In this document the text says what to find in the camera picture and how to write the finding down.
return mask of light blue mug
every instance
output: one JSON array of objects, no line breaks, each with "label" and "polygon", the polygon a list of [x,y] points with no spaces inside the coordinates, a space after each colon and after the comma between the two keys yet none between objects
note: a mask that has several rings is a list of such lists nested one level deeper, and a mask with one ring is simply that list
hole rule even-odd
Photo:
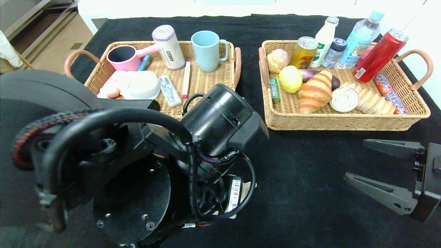
[{"label": "light blue mug", "polygon": [[[219,57],[219,43],[225,44],[225,57]],[[202,30],[191,36],[196,62],[201,70],[211,72],[216,70],[219,61],[228,59],[228,43],[220,40],[219,35],[213,31]]]}]

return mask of gold can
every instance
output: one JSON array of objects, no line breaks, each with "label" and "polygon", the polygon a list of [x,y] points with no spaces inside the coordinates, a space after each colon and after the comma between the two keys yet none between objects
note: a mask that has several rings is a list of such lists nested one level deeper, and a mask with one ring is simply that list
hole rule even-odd
[{"label": "gold can", "polygon": [[297,69],[308,69],[317,51],[318,42],[309,36],[300,37],[292,53],[290,65]]}]

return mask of water bottle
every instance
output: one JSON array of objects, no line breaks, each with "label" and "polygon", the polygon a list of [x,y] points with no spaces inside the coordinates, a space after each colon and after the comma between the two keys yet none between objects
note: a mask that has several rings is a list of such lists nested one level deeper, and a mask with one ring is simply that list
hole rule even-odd
[{"label": "water bottle", "polygon": [[347,38],[346,46],[336,67],[339,69],[350,69],[361,57],[361,54],[369,47],[373,40],[380,34],[380,21],[385,14],[373,10],[369,18],[357,22],[351,34]]}]

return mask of black cable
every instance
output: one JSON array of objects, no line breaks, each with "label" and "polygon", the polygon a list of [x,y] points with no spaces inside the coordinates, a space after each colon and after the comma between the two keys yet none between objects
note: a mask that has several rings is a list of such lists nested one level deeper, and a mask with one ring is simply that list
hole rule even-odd
[{"label": "black cable", "polygon": [[240,153],[240,151],[238,149],[231,149],[230,151],[228,151],[224,155],[221,155],[219,157],[211,157],[211,156],[204,154],[199,147],[197,148],[197,151],[198,151],[198,156],[203,161],[210,163],[210,164],[220,164],[220,163],[224,163],[224,162],[231,162]]},{"label": "black cable", "polygon": [[190,96],[187,101],[184,103],[184,107],[182,107],[182,116],[184,116],[187,113],[187,108],[190,105],[190,102],[194,100],[196,97],[204,97],[204,93],[195,93],[194,95]]},{"label": "black cable", "polygon": [[45,191],[50,194],[58,193],[60,163],[64,160],[66,151],[77,141],[95,129],[125,122],[146,122],[163,126],[179,136],[185,146],[194,147],[190,131],[173,117],[151,109],[105,109],[68,124],[53,137],[43,157],[42,178]]},{"label": "black cable", "polygon": [[254,187],[256,185],[256,172],[254,171],[254,167],[253,164],[251,163],[251,160],[243,153],[240,153],[240,156],[245,160],[245,162],[247,163],[248,167],[250,168],[251,171],[251,184],[250,184],[250,190],[248,191],[247,196],[245,197],[245,199],[243,199],[243,201],[233,210],[220,214],[220,215],[206,215],[206,214],[202,214],[200,209],[198,208],[198,198],[197,198],[197,192],[196,192],[196,187],[197,187],[197,176],[198,176],[198,169],[197,169],[197,164],[196,166],[191,166],[191,163],[189,163],[189,167],[190,167],[190,205],[191,205],[191,209],[193,211],[193,215],[195,216],[196,219],[200,220],[200,221],[212,221],[212,220],[219,220],[219,219],[226,219],[226,218],[230,218],[231,216],[237,214],[239,211],[241,211],[245,205],[250,201],[251,196],[253,195],[254,192]]},{"label": "black cable", "polygon": [[38,133],[53,126],[68,124],[92,112],[99,111],[99,109],[82,109],[73,112],[55,113],[50,116],[43,117],[27,124],[15,136],[12,148],[12,160],[19,169],[30,170],[34,169],[30,158],[22,155],[23,147]]}]

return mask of bottle label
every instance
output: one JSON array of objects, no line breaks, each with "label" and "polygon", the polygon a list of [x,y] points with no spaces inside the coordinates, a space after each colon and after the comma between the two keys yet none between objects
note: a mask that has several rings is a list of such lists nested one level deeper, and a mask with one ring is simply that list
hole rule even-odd
[{"label": "bottle label", "polygon": [[372,41],[359,39],[354,32],[352,32],[347,40],[348,45],[341,55],[339,61],[341,64],[355,64],[369,47]]},{"label": "bottle label", "polygon": [[318,58],[320,57],[320,53],[321,53],[321,51],[319,51],[319,49],[323,49],[324,47],[325,47],[325,44],[322,44],[320,42],[318,43],[317,51],[315,52],[315,56],[312,59],[312,61],[318,60]]}]

